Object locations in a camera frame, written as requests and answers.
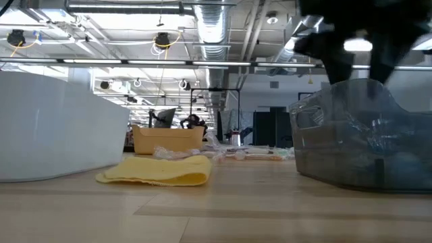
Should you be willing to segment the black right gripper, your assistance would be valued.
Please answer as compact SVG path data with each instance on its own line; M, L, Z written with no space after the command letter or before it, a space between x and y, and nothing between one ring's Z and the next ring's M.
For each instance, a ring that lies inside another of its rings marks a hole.
M333 30L310 34L294 45L297 53L323 55L330 84L351 77L354 54L345 50L344 41L358 31L366 31L373 45L369 78L385 84L394 70L393 55L409 53L430 31L432 19L432 0L299 0L299 5L302 16L322 17L333 26Z

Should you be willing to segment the grey translucent plastic bin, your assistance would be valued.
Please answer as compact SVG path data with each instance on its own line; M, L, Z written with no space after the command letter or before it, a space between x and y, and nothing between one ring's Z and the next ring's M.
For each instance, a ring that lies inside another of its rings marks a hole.
M403 135L392 154L370 153L350 140L346 113L388 117ZM432 112L403 109L376 80L323 88L290 106L297 171L353 190L432 194Z

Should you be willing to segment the green toothbrush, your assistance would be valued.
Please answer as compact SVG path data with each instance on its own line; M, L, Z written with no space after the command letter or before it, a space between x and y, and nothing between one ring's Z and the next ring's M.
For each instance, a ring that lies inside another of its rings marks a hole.
M228 153L264 154L264 155L287 155L293 150L291 148L277 148L269 146L229 146L225 148Z

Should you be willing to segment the orange plastic bin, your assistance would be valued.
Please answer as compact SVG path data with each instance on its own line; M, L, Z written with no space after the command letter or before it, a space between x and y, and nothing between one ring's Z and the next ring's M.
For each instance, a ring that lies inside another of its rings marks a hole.
M152 155L160 146L169 151L186 152L199 149L203 144L204 127L193 129L140 128L132 126L134 152L139 155Z

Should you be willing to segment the white plastic bin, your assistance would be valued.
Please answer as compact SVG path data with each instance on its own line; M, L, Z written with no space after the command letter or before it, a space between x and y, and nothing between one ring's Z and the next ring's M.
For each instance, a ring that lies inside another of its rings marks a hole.
M129 109L76 84L0 72L0 182L46 180L119 163Z

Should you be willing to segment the bright ceiling light panel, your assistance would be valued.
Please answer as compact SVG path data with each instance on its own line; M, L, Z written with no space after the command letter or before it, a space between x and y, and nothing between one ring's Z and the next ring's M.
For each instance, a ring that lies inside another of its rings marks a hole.
M284 46L284 49L287 50L294 50L294 45L296 44L296 42L300 40L300 38L298 37L292 37ZM356 51L371 51L373 48L373 45L362 38L354 38L354 39L350 39L350 40L346 40L344 43L344 49L346 51L350 51L350 52L356 52Z

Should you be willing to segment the black partition panels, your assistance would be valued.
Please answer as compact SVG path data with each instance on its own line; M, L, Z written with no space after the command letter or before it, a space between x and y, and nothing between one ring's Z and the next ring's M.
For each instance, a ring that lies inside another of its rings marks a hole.
M290 114L285 107L254 112L252 143L281 149L293 147Z

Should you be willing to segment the orange toothbrush in clear wrap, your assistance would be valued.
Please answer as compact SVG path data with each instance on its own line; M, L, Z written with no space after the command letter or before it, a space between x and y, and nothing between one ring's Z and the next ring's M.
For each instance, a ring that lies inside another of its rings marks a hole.
M286 160L286 157L281 157L279 155L272 154L231 154L231 155L221 155L214 157L214 159L235 159L238 161L243 160L259 160L259 161L283 161Z

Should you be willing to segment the grey tilted monitor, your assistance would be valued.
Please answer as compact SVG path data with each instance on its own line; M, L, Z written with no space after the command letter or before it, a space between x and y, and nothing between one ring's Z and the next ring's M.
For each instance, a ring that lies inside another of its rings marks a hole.
M176 113L176 108L167 109L158 112L158 114L154 115L153 118L155 122L153 124L154 128L170 128L174 119L174 115Z

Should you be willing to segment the yellow folded cloth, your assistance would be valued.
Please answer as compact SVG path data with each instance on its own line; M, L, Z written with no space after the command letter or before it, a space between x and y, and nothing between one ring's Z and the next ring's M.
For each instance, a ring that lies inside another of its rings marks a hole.
M156 186L200 186L211 174L212 163L202 155L180 160L128 157L95 176L100 183L133 182Z

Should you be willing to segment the white pillar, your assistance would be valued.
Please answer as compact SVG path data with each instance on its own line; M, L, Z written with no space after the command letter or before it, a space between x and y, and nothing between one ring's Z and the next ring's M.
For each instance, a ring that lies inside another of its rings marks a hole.
M70 67L68 69L67 81L84 90L91 92L94 90L93 70L91 68Z

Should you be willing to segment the narrow silver spiral duct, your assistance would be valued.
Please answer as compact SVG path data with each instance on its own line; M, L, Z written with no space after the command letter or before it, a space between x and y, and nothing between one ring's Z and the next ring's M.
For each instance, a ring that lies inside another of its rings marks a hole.
M275 63L289 62L294 56L295 42L307 34L317 32L322 21L323 17L321 16L290 17L283 31L283 46L271 61Z

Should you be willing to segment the long ceiling light rail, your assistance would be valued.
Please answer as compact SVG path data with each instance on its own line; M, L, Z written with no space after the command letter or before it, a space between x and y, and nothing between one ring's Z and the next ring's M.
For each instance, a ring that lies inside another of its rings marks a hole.
M320 63L268 63L247 61L192 61L168 59L49 59L49 58L21 58L0 57L2 63L23 63L26 65L87 65L90 67L246 67L246 68L324 68Z

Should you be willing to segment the black background rig frame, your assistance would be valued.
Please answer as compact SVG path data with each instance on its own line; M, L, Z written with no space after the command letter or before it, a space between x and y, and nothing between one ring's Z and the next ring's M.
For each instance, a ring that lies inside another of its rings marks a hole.
M212 87L212 88L191 88L190 91L190 103L189 103L189 115L192 114L192 108L193 108L193 99L194 99L194 95L193 92L195 90L199 90L199 91L208 91L208 92L224 92L224 91L235 91L237 92L237 129L240 130L240 89L239 88L217 88L217 87Z

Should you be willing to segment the wide silver spiral duct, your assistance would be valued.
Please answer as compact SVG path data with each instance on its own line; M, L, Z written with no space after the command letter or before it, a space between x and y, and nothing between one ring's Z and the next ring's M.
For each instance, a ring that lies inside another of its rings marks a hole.
M203 61L227 61L228 26L230 7L222 5L224 0L202 0L215 1L216 3L194 5L196 16L196 27L199 43L204 44L200 48ZM205 70L207 88L227 88L227 69L210 68ZM227 91L212 92L209 94L209 104L213 111L225 109Z

